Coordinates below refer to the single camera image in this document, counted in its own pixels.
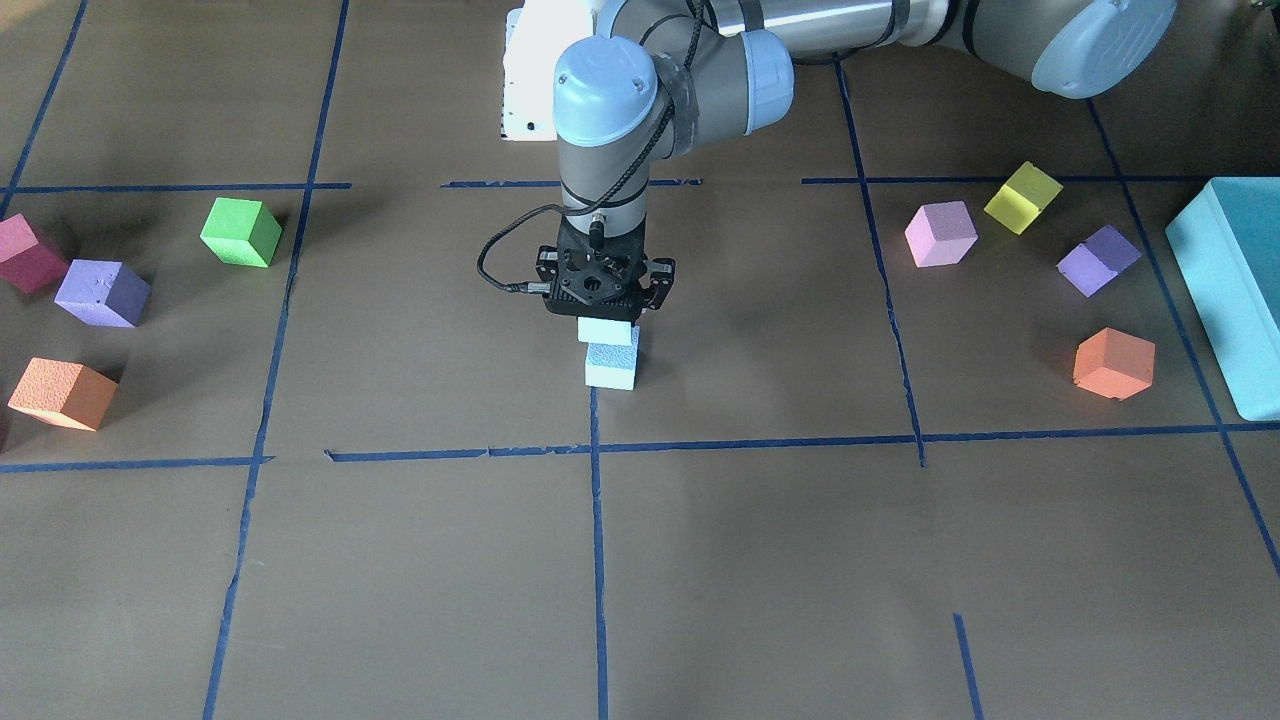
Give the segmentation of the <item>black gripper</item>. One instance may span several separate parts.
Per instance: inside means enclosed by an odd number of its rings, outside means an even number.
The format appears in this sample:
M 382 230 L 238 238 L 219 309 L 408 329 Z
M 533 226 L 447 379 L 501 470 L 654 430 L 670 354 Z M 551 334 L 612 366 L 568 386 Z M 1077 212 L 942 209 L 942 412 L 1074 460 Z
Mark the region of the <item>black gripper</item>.
M 644 240 L 644 223 L 607 237 L 600 222 L 582 232 L 563 219 L 557 245 L 539 249 L 536 293 L 549 313 L 635 322 L 659 309 L 675 284 L 675 260 L 648 258 Z

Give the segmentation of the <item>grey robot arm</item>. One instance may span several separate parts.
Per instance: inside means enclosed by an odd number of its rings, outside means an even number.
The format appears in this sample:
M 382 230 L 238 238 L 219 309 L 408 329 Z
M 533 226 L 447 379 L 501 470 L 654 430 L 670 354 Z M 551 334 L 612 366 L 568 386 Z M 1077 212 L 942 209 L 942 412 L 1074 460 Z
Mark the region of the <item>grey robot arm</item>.
M 1174 1 L 608 1 L 543 85 L 559 154 L 556 242 L 507 284 L 548 311 L 635 322 L 675 263 L 644 251 L 654 161 L 751 135 L 794 102 L 795 65 L 884 45 L 941 44 L 1037 90 L 1097 96 L 1172 22 Z

